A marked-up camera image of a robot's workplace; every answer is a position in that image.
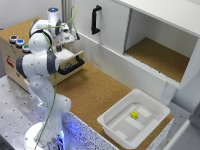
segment brown countertop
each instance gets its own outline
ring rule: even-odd
[[[19,38],[24,39],[28,43],[29,29],[32,21],[37,18],[39,17],[0,31],[0,37],[9,42],[11,35],[18,35]],[[97,122],[97,118],[130,91],[131,89],[87,62],[81,71],[59,83],[57,89],[57,93],[63,94],[72,100],[71,111],[76,116],[119,149],[123,148],[104,133],[102,126]],[[146,149],[172,119],[173,115],[167,116],[137,150]]]

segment black handle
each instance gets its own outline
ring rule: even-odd
[[[97,11],[102,10],[101,6],[96,6],[96,8],[93,9],[92,11],[92,34],[96,34],[100,32],[98,28],[96,28],[96,21],[97,21]]]
[[[79,56],[76,56],[76,60],[78,61],[77,64],[73,65],[72,67],[69,67],[65,70],[62,70],[60,67],[58,68],[58,72],[62,75],[66,75],[72,71],[74,71],[75,69],[77,69],[78,67],[82,66],[85,62],[79,58]]]

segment yellow sponge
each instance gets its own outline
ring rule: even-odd
[[[137,111],[132,111],[132,112],[131,112],[131,117],[132,117],[133,119],[137,118],[137,115],[138,115]]]

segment plastic tub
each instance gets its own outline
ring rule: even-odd
[[[132,111],[137,111],[137,118],[131,117]],[[97,121],[105,133],[122,147],[135,149],[169,113],[169,108],[134,89],[98,117]]]

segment cabinet door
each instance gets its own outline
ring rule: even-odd
[[[129,8],[113,0],[74,0],[77,6],[75,25],[78,32],[117,53],[124,52],[126,31],[129,20]],[[97,11],[96,26],[100,32],[92,35],[92,11],[96,5],[102,7]]]

